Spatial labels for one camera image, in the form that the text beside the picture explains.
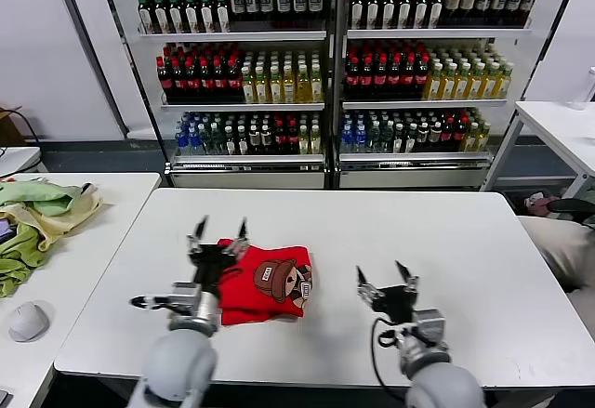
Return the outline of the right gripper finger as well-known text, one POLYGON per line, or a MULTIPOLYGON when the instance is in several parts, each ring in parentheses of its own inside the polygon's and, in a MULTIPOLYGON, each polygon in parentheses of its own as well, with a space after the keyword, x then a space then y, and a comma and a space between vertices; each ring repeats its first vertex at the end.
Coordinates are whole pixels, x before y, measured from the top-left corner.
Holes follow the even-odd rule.
POLYGON ((416 292, 419 277, 415 274, 412 274, 410 270, 400 261, 396 260, 395 264, 403 279, 403 284, 401 285, 401 288, 405 292, 416 292))
POLYGON ((366 280, 364 273, 359 266, 356 267, 356 271, 357 293, 361 299, 363 301, 376 301, 381 298, 381 292, 366 280))

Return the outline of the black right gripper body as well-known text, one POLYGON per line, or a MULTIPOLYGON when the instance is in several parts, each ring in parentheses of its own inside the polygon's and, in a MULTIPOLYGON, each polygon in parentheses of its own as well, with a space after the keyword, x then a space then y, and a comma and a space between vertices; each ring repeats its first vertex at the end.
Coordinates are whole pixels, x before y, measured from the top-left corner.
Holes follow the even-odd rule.
POLYGON ((374 312, 387 315, 391 323, 411 322, 417 296, 417 290, 404 284, 381 288, 371 308, 374 312))

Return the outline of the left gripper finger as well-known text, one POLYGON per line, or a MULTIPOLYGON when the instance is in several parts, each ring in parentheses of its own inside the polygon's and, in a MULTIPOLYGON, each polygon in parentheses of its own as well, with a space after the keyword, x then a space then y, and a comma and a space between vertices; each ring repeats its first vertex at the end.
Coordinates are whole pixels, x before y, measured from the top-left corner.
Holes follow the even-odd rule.
POLYGON ((223 252, 228 256, 242 257, 250 246, 247 237, 247 218, 244 217, 237 236, 226 246, 223 252))
POLYGON ((190 253, 200 253, 202 251, 201 241, 205 231, 209 216, 204 216, 195 226, 191 234, 187 236, 188 250, 190 253))

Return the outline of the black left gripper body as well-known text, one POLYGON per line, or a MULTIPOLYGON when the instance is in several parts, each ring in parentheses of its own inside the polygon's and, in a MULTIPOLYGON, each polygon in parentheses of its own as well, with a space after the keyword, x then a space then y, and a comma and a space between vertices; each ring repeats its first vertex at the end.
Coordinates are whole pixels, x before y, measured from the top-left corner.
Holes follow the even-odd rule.
POLYGON ((202 292, 219 295, 221 279, 227 269, 233 268, 240 261, 243 246, 240 243, 190 243, 188 256, 195 267, 192 282, 199 285, 202 292))

